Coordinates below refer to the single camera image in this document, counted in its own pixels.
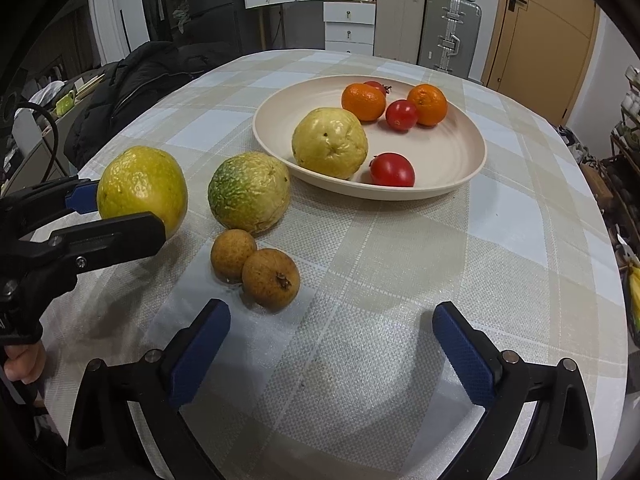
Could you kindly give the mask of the person's left hand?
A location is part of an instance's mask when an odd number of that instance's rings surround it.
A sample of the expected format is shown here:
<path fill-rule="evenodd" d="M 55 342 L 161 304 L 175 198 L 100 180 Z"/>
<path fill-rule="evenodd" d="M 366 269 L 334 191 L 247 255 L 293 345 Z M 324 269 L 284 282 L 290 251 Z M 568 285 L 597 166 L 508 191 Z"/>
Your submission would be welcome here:
<path fill-rule="evenodd" d="M 25 385 L 35 382 L 46 365 L 46 350 L 41 341 L 36 344 L 5 346 L 6 362 L 4 374 L 10 382 L 22 382 Z"/>

